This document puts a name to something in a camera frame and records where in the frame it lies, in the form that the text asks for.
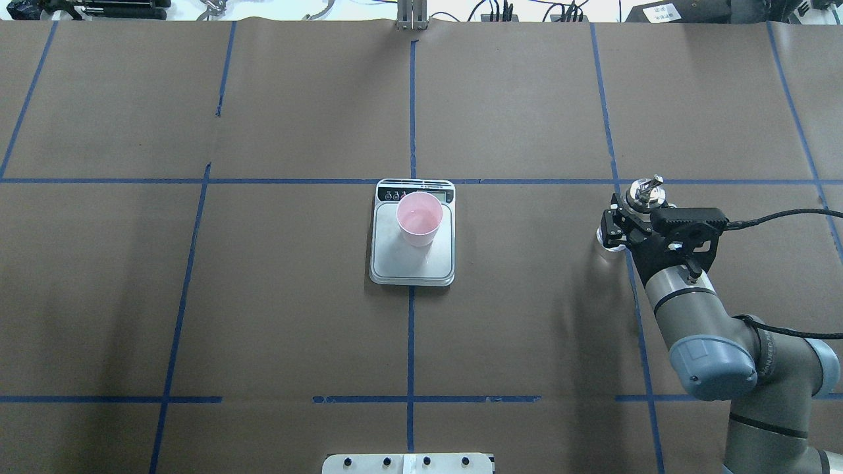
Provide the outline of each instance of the black cable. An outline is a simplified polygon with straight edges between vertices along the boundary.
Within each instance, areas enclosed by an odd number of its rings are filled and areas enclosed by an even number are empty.
[[[455,20],[459,21],[459,19],[458,19],[457,17],[453,16],[451,13],[448,13],[448,12],[436,12],[436,13],[432,13],[432,14],[430,15],[430,18],[433,18],[433,17],[434,17],[434,16],[436,16],[436,15],[448,15],[449,17],[451,17],[451,18],[453,18],[453,19],[455,19]]]
[[[564,3],[554,3],[550,6],[550,8],[547,9],[547,11],[545,12],[545,16],[541,18],[542,22],[545,22],[547,20],[547,15],[549,15],[550,11],[556,6],[562,7],[562,14],[563,15],[565,14],[565,4]]]
[[[785,216],[792,216],[795,214],[824,214],[826,216],[831,216],[835,218],[843,218],[843,213],[839,213],[837,211],[830,211],[828,209],[791,209],[790,211],[782,211],[780,213],[770,214],[769,216],[764,216],[763,218],[730,222],[726,224],[726,228],[724,230],[746,229],[748,227],[754,227],[758,224],[763,224],[768,220],[783,218]]]
[[[473,16],[474,16],[474,13],[477,11],[477,9],[480,7],[480,5],[482,5],[483,3],[486,3],[486,0],[480,0],[480,1],[479,1],[476,5],[475,5],[474,9],[472,9],[472,10],[471,10],[471,13],[469,13],[469,19],[467,19],[467,20],[465,20],[465,21],[471,21],[471,17],[473,17]]]
[[[787,329],[784,327],[775,327],[775,326],[768,326],[764,323],[759,323],[758,321],[752,319],[750,315],[736,315],[732,316],[736,320],[741,320],[746,324],[756,328],[756,329],[763,329],[765,331],[775,332],[778,334],[784,334],[785,336],[793,336],[793,337],[803,337],[806,339],[843,339],[843,332],[802,332],[802,331],[794,331],[793,329]]]
[[[582,21],[582,16],[583,9],[580,8],[576,3],[572,2],[570,5],[568,5],[567,11],[565,10],[565,5],[562,5],[562,15],[560,15],[558,19],[555,19],[553,21],[571,23],[576,21]]]

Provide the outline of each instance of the blue tape line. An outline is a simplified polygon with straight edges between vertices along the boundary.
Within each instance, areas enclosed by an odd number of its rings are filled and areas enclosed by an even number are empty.
[[[805,131],[802,127],[802,121],[799,120],[799,114],[797,113],[796,105],[793,103],[793,97],[791,95],[790,86],[787,85],[785,71],[784,68],[781,66],[779,49],[778,46],[776,46],[776,35],[773,33],[773,23],[771,23],[770,21],[767,22],[767,35],[770,37],[770,46],[773,50],[773,59],[776,62],[776,70],[778,71],[779,79],[781,80],[781,88],[784,89],[785,97],[787,98],[787,106],[790,107],[791,115],[793,116],[793,123],[796,125],[796,130],[799,134],[799,142],[802,143],[802,150],[805,152],[805,159],[808,160],[808,167],[811,169],[811,176],[813,177],[813,182],[817,186],[819,200],[823,203],[823,207],[828,209],[829,202],[825,198],[825,191],[823,191],[823,186],[820,184],[817,166],[813,161],[813,155],[811,154],[811,148],[808,146],[808,140],[805,138]],[[831,216],[825,216],[825,221],[829,225],[831,237],[835,242],[835,248],[837,249],[837,258],[839,258],[840,262],[843,263],[843,244],[841,244],[840,242],[840,235],[837,233],[837,227],[835,226],[835,223],[832,220]]]
[[[656,417],[656,402],[652,394],[652,379],[650,377],[650,362],[647,356],[647,341],[644,337],[644,323],[641,318],[641,302],[638,298],[638,287],[636,286],[634,265],[629,251],[624,252],[626,257],[627,277],[632,286],[632,298],[635,301],[635,317],[638,323],[638,352],[641,355],[641,366],[644,370],[644,387],[647,391],[647,410],[650,412],[650,429],[652,430],[653,448],[656,450],[656,466],[659,474],[664,474],[664,456],[662,453],[662,440],[658,432],[658,418]]]
[[[214,178],[213,185],[374,185],[378,179]]]
[[[121,185],[198,185],[202,180],[197,178],[3,178],[0,180],[9,184],[121,184]]]
[[[175,319],[175,330],[173,332],[173,345],[169,351],[169,364],[167,366],[167,378],[164,382],[164,396],[161,401],[161,411],[158,414],[158,428],[155,432],[155,445],[153,457],[149,463],[149,474],[154,474],[158,469],[158,454],[161,450],[161,440],[164,438],[164,425],[167,420],[167,404],[169,393],[173,386],[173,373],[175,371],[175,360],[179,352],[179,341],[181,339],[181,327],[185,320],[185,308],[187,307],[187,291],[191,285],[193,273],[193,261],[196,257],[196,239],[199,236],[199,225],[202,221],[202,211],[205,208],[205,195],[208,189],[208,180],[211,175],[211,164],[205,166],[205,175],[202,177],[202,189],[199,193],[199,205],[196,206],[196,220],[193,223],[193,235],[191,236],[191,249],[187,255],[187,268],[185,269],[185,281],[181,286],[181,298],[179,300],[179,314]]]
[[[449,180],[455,185],[611,185],[615,180],[601,180],[601,179],[561,179],[561,180],[543,180],[543,179],[457,179]]]
[[[161,411],[158,412],[158,428],[155,430],[155,445],[153,457],[149,461],[149,474],[155,474],[158,470],[158,455],[161,452],[161,440],[164,438],[164,425],[167,422],[167,406],[167,403],[161,403]]]
[[[316,404],[407,403],[403,395],[315,396]],[[540,395],[414,395],[413,403],[536,403]]]
[[[225,65],[223,66],[223,80],[219,83],[219,102],[217,102],[216,116],[223,113],[223,97],[225,97],[225,84],[228,81],[228,65],[231,64],[231,50],[234,48],[234,31],[237,30],[237,22],[231,22],[231,33],[228,34],[228,49],[225,51]]]
[[[536,403],[538,395],[416,395],[417,403]]]
[[[600,91],[600,105],[603,108],[603,123],[606,129],[606,145],[609,147],[609,157],[612,166],[612,178],[615,184],[615,192],[620,194],[620,177],[618,175],[618,164],[615,159],[615,143],[612,139],[612,130],[609,126],[609,107],[606,103],[606,89],[603,81],[603,71],[600,67],[600,51],[597,44],[597,30],[594,23],[591,27],[591,44],[594,50],[594,68],[597,71],[597,84]],[[656,467],[659,474],[664,474],[664,457],[662,454],[662,441],[658,432],[658,420],[656,417],[656,404],[652,398],[652,380],[650,378],[650,363],[647,360],[647,342],[644,340],[644,325],[641,318],[641,306],[638,299],[638,289],[635,280],[635,271],[632,257],[627,251],[626,271],[632,287],[632,297],[635,300],[635,316],[638,322],[638,350],[641,355],[641,365],[644,371],[644,385],[647,388],[647,410],[650,413],[650,429],[652,430],[652,443],[656,452]]]
[[[407,303],[407,452],[413,452],[413,402],[416,395],[416,287],[408,288]]]
[[[407,403],[405,395],[315,396],[314,403]]]
[[[222,403],[221,396],[171,396],[168,403]]]
[[[52,22],[52,26],[50,27],[50,34],[47,36],[47,41],[44,44],[44,51],[41,52],[41,59],[38,61],[38,67],[35,69],[35,75],[32,76],[30,89],[26,92],[24,104],[20,107],[18,121],[14,124],[14,129],[12,130],[12,137],[9,139],[8,146],[6,147],[6,154],[3,155],[3,163],[0,164],[0,178],[3,178],[3,175],[6,174],[6,167],[8,166],[8,161],[12,158],[12,150],[14,149],[14,143],[18,141],[18,133],[20,133],[20,128],[24,124],[24,116],[26,116],[26,111],[30,107],[30,100],[32,100],[32,94],[35,92],[35,85],[38,84],[38,77],[40,77],[41,75],[41,69],[44,68],[44,62],[47,59],[47,53],[50,52],[50,45],[52,45],[53,36],[56,35],[56,28],[58,28],[58,22],[54,21]]]
[[[620,192],[618,181],[618,164],[615,161],[615,141],[612,139],[612,129],[609,126],[609,107],[606,104],[606,88],[603,82],[603,69],[600,66],[600,51],[597,47],[597,29],[594,23],[591,27],[591,47],[594,52],[594,70],[597,72],[597,86],[600,92],[600,107],[603,109],[603,126],[606,131],[606,146],[609,148],[610,163],[612,166],[612,178],[615,181],[615,192]]]
[[[410,41],[410,178],[416,178],[416,43]]]
[[[671,185],[813,186],[813,180],[670,180]]]

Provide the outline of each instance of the metal bracket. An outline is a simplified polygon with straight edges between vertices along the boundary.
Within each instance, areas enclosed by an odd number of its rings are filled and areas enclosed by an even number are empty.
[[[205,11],[199,15],[196,21],[210,20],[211,17],[221,17],[225,14],[228,0],[201,0],[205,3]]]
[[[427,0],[398,0],[399,30],[427,30]]]
[[[329,455],[322,474],[494,474],[494,459],[482,453]]]

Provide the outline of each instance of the silver metal part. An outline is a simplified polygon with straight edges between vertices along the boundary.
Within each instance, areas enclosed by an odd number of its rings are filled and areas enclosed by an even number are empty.
[[[708,274],[705,272],[697,278],[696,283],[690,283],[689,276],[688,268],[684,265],[665,268],[653,275],[645,287],[650,305],[655,309],[655,305],[662,298],[682,289],[704,288],[714,291],[714,287],[708,279]]]
[[[605,251],[608,251],[608,252],[621,252],[623,250],[626,250],[626,245],[618,245],[616,247],[604,247],[603,246],[603,230],[600,227],[597,227],[596,235],[597,235],[597,243],[599,244],[599,247],[601,249],[603,249]]]
[[[325,5],[325,8],[323,8],[322,11],[320,11],[319,13],[316,13],[316,14],[312,14],[312,15],[311,14],[304,15],[304,18],[302,18],[302,20],[320,19],[320,18],[324,17],[334,7],[335,1],[336,0],[328,0],[328,4]]]
[[[330,455],[322,474],[494,474],[495,456],[483,453]]]
[[[843,456],[825,451],[829,457],[829,474],[843,474]]]
[[[649,214],[653,209],[664,207],[667,193],[661,186],[664,178],[653,175],[652,179],[637,180],[624,195],[626,203],[639,213]]]
[[[205,11],[196,21],[210,20],[211,17],[221,17],[225,14],[227,0],[201,0],[205,3]]]
[[[398,0],[399,30],[427,30],[427,0]]]
[[[829,347],[825,341],[819,339],[805,339],[805,342],[813,349],[819,359],[819,365],[823,368],[823,384],[819,387],[813,396],[825,396],[831,391],[840,381],[840,360],[834,349]]]

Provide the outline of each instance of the cable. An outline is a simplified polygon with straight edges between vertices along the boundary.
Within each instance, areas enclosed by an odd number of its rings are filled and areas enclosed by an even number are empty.
[[[746,229],[748,227],[754,227],[758,224],[763,224],[769,220],[783,218],[785,216],[792,216],[795,214],[824,214],[826,216],[831,216],[835,218],[843,218],[843,213],[839,213],[837,211],[830,211],[828,209],[791,209],[790,211],[782,211],[780,213],[770,214],[769,216],[764,216],[763,218],[757,218],[747,221],[730,222],[726,224],[726,228],[724,230]]]
[[[784,334],[785,336],[793,336],[793,337],[803,337],[806,339],[843,339],[843,332],[831,332],[831,333],[824,333],[824,332],[802,332],[802,331],[794,331],[793,329],[786,329],[784,327],[775,327],[775,326],[768,326],[763,323],[759,323],[758,321],[752,319],[750,315],[736,315],[732,316],[736,320],[741,320],[745,322],[747,325],[754,327],[755,329],[763,329],[765,331],[775,332],[778,334]]]
[[[562,15],[563,16],[565,15],[565,4],[564,3],[553,3],[550,6],[550,8],[548,8],[547,11],[545,12],[545,16],[541,17],[542,23],[544,23],[547,20],[547,15],[549,15],[550,11],[556,6],[562,7]]]
[[[325,14],[328,13],[334,7],[334,1],[335,0],[328,0],[328,5],[325,7],[324,10],[315,15],[304,15],[303,19],[317,19],[325,16]]]
[[[430,18],[433,18],[433,17],[435,17],[436,15],[448,15],[449,17],[451,17],[451,18],[453,18],[453,19],[455,19],[455,20],[459,21],[459,19],[458,19],[457,17],[453,16],[451,13],[448,13],[448,12],[436,12],[436,13],[431,13]]]
[[[576,22],[577,16],[583,16],[583,9],[579,8],[575,2],[571,2],[571,5],[568,6],[568,10],[562,10],[562,16],[559,17],[556,21],[558,22]]]
[[[467,19],[467,20],[465,20],[465,21],[471,21],[471,17],[473,17],[473,16],[474,16],[474,13],[477,11],[477,9],[480,7],[480,5],[482,5],[483,3],[486,3],[486,0],[480,0],[480,1],[479,1],[476,5],[475,5],[475,7],[471,10],[471,13],[469,13],[469,19]]]

